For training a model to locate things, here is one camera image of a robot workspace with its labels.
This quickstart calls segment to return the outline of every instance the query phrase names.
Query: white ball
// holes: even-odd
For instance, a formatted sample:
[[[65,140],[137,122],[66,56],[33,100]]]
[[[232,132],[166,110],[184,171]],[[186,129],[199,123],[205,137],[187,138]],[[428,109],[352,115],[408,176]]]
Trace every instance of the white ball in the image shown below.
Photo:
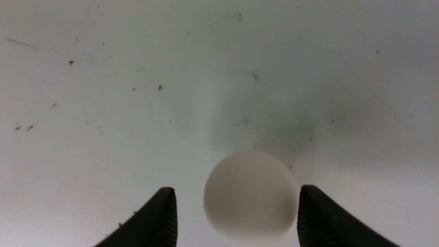
[[[297,215],[297,204],[290,171],[257,151],[223,159],[204,191],[204,210],[214,229],[249,246],[266,246],[283,237]]]

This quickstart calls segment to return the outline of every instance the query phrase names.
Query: white surface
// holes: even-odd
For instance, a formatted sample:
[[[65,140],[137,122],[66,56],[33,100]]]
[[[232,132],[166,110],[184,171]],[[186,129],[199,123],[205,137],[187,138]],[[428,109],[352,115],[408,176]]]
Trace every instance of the white surface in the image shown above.
[[[226,246],[205,180],[258,148],[397,244],[438,246],[438,10],[0,0],[0,245],[92,246],[166,185],[178,246]]]
[[[204,211],[214,229],[235,244],[273,246],[297,215],[293,176],[276,157],[234,153],[215,166],[204,189]]]

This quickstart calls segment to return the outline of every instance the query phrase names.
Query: stain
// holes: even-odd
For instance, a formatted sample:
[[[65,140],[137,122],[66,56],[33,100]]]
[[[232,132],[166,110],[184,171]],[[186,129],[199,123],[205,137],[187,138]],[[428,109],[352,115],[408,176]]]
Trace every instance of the stain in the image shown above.
[[[55,108],[59,108],[59,106],[58,106],[58,102],[59,102],[59,100],[57,100],[57,101],[55,101],[55,103],[53,103],[52,104],[52,106],[50,107],[50,110],[53,110],[53,109],[55,109]]]
[[[38,120],[35,121],[33,124],[31,124],[31,125],[26,129],[26,132],[31,131],[31,130],[35,127],[35,125],[37,125],[40,121],[41,121],[41,119],[38,119]]]
[[[253,83],[258,84],[261,81],[261,78],[258,76],[257,71],[250,71],[250,74],[253,76]]]
[[[243,117],[238,123],[234,123],[233,126],[240,126],[241,124],[247,125],[250,122],[248,117]]]
[[[20,129],[22,129],[22,126],[20,125],[19,122],[15,123],[17,126],[15,127],[15,131],[19,131]]]
[[[35,46],[31,46],[30,44],[27,44],[27,43],[23,43],[23,42],[18,41],[18,40],[13,40],[13,39],[6,38],[6,41],[9,41],[11,43],[14,43],[14,44],[17,44],[17,45],[21,45],[21,46],[24,46],[24,47],[28,47],[28,48],[31,48],[31,49],[36,50],[36,51],[40,51],[39,48],[37,48]]]

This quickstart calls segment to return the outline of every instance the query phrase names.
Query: scratch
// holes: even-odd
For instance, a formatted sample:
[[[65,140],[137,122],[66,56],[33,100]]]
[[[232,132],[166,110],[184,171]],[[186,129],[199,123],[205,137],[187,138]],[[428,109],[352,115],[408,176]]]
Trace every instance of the scratch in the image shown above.
[[[12,40],[12,39],[8,39],[8,38],[6,38],[6,40],[11,42],[11,43],[17,44],[17,45],[21,45],[21,46],[24,46],[24,47],[29,47],[29,48],[34,49],[36,51],[40,51],[39,48],[36,48],[35,46],[31,46],[30,44],[26,44],[26,43],[20,42],[18,40]]]
[[[41,121],[41,119],[38,119],[38,120],[35,121],[33,124],[31,124],[31,125],[26,129],[26,132],[31,131],[31,130],[35,127],[35,125],[37,125],[40,121]]]
[[[396,114],[396,112],[369,86],[369,84],[365,81],[363,81],[363,79],[357,74],[357,72],[354,70],[353,67],[351,67],[349,65],[349,63],[346,62],[345,58],[343,57],[342,53],[340,52],[340,50],[337,50],[338,56],[340,57],[340,59],[342,60],[342,62],[345,64],[345,66],[354,74],[354,76],[358,79],[358,81],[363,84],[364,86],[366,86],[366,88],[377,97],[377,99],[388,109],[392,112],[392,114],[394,115],[394,117],[396,117],[397,119],[400,119],[400,117],[398,116],[398,114]]]
[[[151,100],[148,100],[149,105],[149,117],[151,118],[151,124],[154,125],[154,116],[152,114],[152,103]]]
[[[55,108],[59,108],[58,102],[59,102],[59,100],[55,101],[55,103],[53,103],[53,105],[50,107],[50,110],[53,110]]]

